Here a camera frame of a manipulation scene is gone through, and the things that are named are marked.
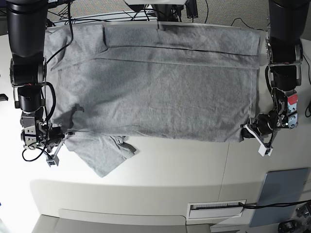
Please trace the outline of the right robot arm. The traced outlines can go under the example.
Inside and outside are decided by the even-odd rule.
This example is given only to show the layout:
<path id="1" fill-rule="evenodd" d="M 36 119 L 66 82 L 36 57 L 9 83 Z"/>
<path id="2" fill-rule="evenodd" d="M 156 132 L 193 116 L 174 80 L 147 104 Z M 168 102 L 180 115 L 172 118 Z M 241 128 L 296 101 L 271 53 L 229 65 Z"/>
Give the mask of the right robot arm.
<path id="1" fill-rule="evenodd" d="M 46 80 L 48 59 L 44 56 L 47 13 L 69 0 L 8 0 L 6 16 L 12 53 L 10 80 L 15 108 L 22 111 L 20 124 L 24 150 L 40 150 L 48 165 L 58 165 L 57 153 L 68 137 L 50 119 L 56 107 L 53 85 Z"/>

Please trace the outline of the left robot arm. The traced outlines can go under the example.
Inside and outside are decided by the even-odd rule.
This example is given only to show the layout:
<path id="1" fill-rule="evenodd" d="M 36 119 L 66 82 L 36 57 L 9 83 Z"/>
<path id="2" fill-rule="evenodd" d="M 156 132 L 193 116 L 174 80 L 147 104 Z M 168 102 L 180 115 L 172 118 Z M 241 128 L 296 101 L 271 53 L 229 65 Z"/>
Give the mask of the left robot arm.
<path id="1" fill-rule="evenodd" d="M 268 90 L 256 114 L 260 35 L 213 26 L 85 25 L 52 68 L 54 123 L 77 136 L 151 136 L 242 141 L 291 128 L 290 93 L 300 85 L 300 36 L 308 5 L 269 1 Z"/>

